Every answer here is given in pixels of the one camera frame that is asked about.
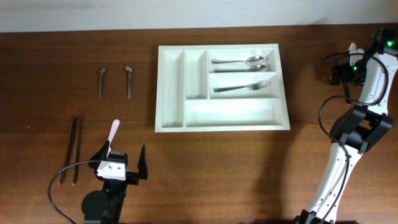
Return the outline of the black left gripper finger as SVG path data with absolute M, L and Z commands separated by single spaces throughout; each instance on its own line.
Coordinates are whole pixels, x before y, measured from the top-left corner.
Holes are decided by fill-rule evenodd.
M 110 141 L 107 140 L 101 149 L 94 154 L 91 158 L 92 161 L 105 161 L 108 156 L 108 149 L 109 149 Z
M 143 179 L 143 180 L 147 180 L 148 179 L 148 168 L 147 168 L 147 162 L 146 162 L 146 146 L 144 144 L 142 145 L 137 168 L 138 168 L 139 178 Z

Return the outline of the silver tablespoon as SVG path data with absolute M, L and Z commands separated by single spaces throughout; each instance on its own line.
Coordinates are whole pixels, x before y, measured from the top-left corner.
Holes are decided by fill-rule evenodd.
M 245 63 L 249 66 L 260 65 L 262 62 L 265 61 L 264 57 L 259 55 L 249 57 L 245 60 L 218 60 L 218 59 L 211 59 L 210 62 L 213 64 L 222 64 L 222 63 Z
M 266 70 L 267 70 L 266 65 L 255 65 L 247 69 L 214 69 L 213 71 L 215 73 L 228 73 L 228 72 L 260 72 Z

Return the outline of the silver fork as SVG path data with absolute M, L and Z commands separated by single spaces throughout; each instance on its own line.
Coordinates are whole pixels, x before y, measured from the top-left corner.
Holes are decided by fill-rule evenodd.
M 337 76 L 339 78 L 339 82 L 343 85 L 344 96 L 346 97 L 346 103 L 348 105 L 351 104 L 350 94 L 349 94 L 349 78 L 350 78 L 350 65 L 345 62 L 345 60 L 338 61 L 338 69 Z
M 255 91 L 255 90 L 259 90 L 261 88 L 265 88 L 268 85 L 269 85 L 268 81 L 261 81 L 261 82 L 252 83 L 252 84 L 248 84 L 248 85 L 214 88 L 213 91 L 215 93 L 221 93 L 221 92 L 225 92 L 225 91 L 232 91 L 232 90 L 238 90 L 238 89 L 243 89 L 243 88 Z

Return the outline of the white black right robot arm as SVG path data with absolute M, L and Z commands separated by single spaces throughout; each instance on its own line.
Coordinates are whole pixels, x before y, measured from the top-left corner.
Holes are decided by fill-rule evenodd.
M 392 128 L 387 102 L 397 72 L 396 32 L 376 30 L 363 49 L 351 44 L 348 51 L 326 56 L 334 63 L 332 85 L 343 85 L 340 97 L 351 105 L 325 134 L 331 140 L 330 156 L 312 201 L 294 223 L 335 223 L 347 181 L 362 155 Z

